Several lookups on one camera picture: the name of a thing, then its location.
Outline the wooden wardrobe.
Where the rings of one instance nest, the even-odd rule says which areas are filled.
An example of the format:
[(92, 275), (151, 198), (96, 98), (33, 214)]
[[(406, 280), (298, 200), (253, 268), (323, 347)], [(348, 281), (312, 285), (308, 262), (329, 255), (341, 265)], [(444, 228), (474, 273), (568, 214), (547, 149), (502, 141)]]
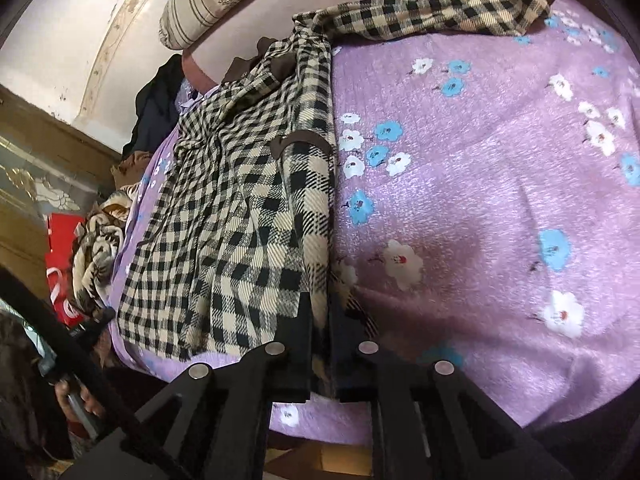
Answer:
[(1, 89), (1, 264), (49, 296), (46, 218), (84, 214), (113, 189), (119, 154)]

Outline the purple floral bed sheet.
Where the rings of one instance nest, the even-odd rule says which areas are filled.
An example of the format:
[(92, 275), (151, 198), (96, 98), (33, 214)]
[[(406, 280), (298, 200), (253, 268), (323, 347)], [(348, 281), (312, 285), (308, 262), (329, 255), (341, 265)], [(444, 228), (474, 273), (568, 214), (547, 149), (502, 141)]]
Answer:
[(339, 39), (337, 289), (519, 424), (639, 377), (639, 63), (587, 0), (518, 37)]

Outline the black cream checkered garment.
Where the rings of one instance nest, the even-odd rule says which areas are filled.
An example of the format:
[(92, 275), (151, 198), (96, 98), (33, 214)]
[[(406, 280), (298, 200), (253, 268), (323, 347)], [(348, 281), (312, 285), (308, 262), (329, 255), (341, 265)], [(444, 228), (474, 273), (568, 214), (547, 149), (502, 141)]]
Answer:
[(288, 38), (180, 119), (119, 300), (122, 338), (186, 360), (265, 344), (302, 304), (326, 324), (332, 41), (443, 30), (521, 36), (548, 13), (548, 0), (358, 0), (297, 14)]

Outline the brown garment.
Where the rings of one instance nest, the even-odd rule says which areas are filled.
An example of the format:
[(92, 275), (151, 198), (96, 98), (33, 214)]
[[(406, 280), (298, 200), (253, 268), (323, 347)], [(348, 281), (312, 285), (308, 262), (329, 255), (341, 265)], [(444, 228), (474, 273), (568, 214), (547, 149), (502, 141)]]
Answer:
[(118, 164), (111, 166), (110, 171), (116, 190), (121, 191), (137, 186), (141, 182), (152, 156), (153, 154), (150, 152), (134, 151)]

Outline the pink padded headboard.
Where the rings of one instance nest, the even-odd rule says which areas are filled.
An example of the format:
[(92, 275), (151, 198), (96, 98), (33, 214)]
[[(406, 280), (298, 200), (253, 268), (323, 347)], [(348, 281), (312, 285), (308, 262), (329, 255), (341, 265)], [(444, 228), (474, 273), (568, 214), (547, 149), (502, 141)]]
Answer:
[(222, 81), (235, 58), (256, 55), (260, 38), (288, 36), (293, 15), (345, 1), (350, 0), (243, 0), (182, 52), (184, 76), (204, 93)]

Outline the dark navy clothes pile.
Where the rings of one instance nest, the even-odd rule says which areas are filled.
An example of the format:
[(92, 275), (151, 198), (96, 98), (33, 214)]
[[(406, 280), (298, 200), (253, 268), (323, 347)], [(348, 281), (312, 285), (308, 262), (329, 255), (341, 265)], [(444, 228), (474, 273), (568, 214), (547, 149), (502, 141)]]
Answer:
[(130, 141), (122, 148), (122, 159), (133, 152), (154, 153), (171, 134), (179, 118), (176, 99), (183, 79), (182, 56), (175, 54), (138, 92), (134, 102), (137, 120)]

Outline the patterned beige brown blanket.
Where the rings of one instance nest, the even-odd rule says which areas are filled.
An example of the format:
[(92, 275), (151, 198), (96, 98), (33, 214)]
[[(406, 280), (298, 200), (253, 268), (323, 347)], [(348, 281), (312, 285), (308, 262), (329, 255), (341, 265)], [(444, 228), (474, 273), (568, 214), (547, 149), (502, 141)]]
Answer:
[(68, 271), (70, 303), (84, 315), (93, 316), (106, 306), (131, 206), (131, 196), (116, 190), (103, 203), (94, 204), (74, 229)]

